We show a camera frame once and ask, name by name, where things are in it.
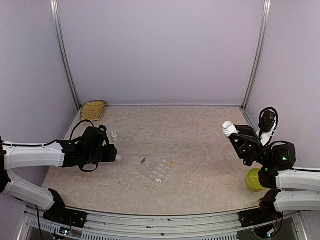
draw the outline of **plastic compartment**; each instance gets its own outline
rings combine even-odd
[[[156,184],[161,185],[174,167],[175,164],[173,161],[162,159],[151,171],[149,179]]]

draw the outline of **marble-patterned table surface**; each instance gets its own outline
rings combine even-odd
[[[227,120],[246,125],[237,107],[107,107],[94,124],[105,125],[110,139],[117,131],[121,160],[101,163],[92,173],[51,167],[43,186],[58,191],[67,206],[107,213],[191,215],[256,207],[267,191],[247,188],[250,168],[222,132]],[[79,121],[80,114],[67,138]],[[74,138],[88,126],[78,127]],[[148,172],[162,159],[174,162],[174,169],[158,185]]]

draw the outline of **wall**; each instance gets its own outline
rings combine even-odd
[[[0,7],[0,135],[20,143],[62,138],[73,120],[48,0],[3,0]],[[47,168],[15,171],[41,185]],[[0,195],[0,238],[12,240],[25,204]]]
[[[298,167],[320,168],[320,2],[273,1],[262,59],[247,113],[279,113],[275,140],[296,146]],[[310,239],[319,239],[319,212],[304,213]]]
[[[59,0],[81,103],[240,106],[263,6],[263,0]]]

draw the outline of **white bottle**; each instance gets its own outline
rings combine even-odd
[[[231,134],[238,134],[235,125],[231,121],[226,121],[222,124],[222,131],[227,138],[230,137]]]
[[[118,135],[116,131],[111,132],[111,138],[113,142],[116,142],[118,140]]]

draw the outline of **wicker basket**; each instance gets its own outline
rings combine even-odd
[[[88,101],[81,108],[80,120],[99,121],[106,108],[103,100]]]

